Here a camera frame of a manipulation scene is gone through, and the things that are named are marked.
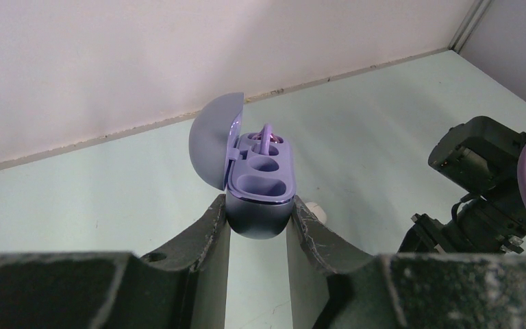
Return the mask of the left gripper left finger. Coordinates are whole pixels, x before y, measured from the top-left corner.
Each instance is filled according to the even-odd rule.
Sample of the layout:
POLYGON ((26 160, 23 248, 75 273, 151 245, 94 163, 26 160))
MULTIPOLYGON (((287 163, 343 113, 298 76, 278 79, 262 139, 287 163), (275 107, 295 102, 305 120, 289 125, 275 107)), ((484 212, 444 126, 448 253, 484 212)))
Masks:
POLYGON ((0 254, 0 328, 223 328, 230 229, 218 195, 157 249, 0 254))

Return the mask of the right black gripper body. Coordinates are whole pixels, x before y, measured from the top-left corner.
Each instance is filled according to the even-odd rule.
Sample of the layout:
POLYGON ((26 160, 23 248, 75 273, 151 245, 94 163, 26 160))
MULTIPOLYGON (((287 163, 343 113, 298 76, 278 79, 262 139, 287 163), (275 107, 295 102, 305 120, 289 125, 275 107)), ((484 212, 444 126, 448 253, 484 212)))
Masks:
POLYGON ((526 133, 515 132, 490 117, 474 117, 451 128, 428 158, 432 169, 464 190, 443 224, 426 214, 414 225, 399 252, 523 253, 526 209, 516 167, 526 133))

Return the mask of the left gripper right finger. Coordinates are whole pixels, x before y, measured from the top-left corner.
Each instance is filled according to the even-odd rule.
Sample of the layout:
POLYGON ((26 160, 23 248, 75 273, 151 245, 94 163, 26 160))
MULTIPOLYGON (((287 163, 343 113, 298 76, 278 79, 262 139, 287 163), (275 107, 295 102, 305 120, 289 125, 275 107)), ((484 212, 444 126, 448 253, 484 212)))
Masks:
POLYGON ((524 256, 372 256, 298 197, 286 245, 294 328, 526 328, 524 256))

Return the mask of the white earbud charging case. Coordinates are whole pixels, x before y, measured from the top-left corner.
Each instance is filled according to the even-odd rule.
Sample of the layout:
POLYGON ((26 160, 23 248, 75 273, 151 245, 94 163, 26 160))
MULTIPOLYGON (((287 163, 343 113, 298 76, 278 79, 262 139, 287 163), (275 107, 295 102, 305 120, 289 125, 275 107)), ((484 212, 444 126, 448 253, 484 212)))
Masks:
POLYGON ((316 202, 306 202, 305 205, 318 221, 320 221, 322 224, 327 223, 327 213, 319 204, 316 202))

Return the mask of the purple charging case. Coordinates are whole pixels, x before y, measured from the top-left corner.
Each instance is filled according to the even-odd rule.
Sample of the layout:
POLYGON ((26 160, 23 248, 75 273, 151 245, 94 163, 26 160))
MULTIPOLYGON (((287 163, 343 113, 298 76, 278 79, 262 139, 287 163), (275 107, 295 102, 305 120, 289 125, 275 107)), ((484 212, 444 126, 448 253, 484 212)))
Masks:
POLYGON ((292 147, 281 136, 276 156, 255 153, 258 141, 251 137, 259 131, 241 132, 243 108, 243 93, 221 95, 205 105, 191 125, 190 161, 205 183, 225 193, 225 214, 234 232, 271 239, 287 226, 295 201, 292 147))

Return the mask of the purple earbud one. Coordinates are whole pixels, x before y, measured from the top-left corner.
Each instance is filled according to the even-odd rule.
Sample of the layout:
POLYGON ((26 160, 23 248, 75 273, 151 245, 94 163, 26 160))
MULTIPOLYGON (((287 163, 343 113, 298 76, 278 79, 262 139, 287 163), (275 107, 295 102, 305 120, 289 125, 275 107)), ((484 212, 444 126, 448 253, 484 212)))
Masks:
POLYGON ((276 156, 279 151, 276 144, 283 143, 282 137, 273 133, 273 127, 270 123, 265 123, 263 128, 251 137, 252 140, 258 141, 253 147, 253 151, 263 156, 276 156))

